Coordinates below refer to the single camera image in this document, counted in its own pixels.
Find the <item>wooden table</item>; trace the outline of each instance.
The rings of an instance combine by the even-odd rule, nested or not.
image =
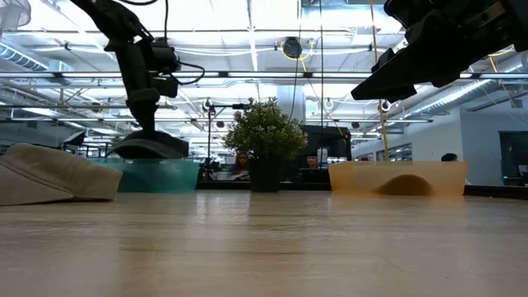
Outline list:
[[[198,191],[0,208],[0,296],[523,296],[528,202]]]

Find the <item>table surface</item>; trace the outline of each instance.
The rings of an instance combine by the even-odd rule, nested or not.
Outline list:
[[[0,208],[9,296],[526,296],[528,201],[330,192]]]

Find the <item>beige cap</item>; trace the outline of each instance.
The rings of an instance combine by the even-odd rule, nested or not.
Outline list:
[[[58,149],[15,144],[0,157],[0,205],[114,200],[122,175]]]

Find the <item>potted plant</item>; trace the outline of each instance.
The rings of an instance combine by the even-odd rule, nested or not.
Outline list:
[[[307,144],[299,122],[283,114],[275,98],[237,111],[224,141],[226,148],[250,157],[252,191],[278,191],[281,164]]]

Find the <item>transparent teal bowl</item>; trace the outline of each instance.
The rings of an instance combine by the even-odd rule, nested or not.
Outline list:
[[[89,159],[91,162],[119,170],[123,177],[118,192],[172,193],[194,191],[200,164],[184,160],[117,158]]]

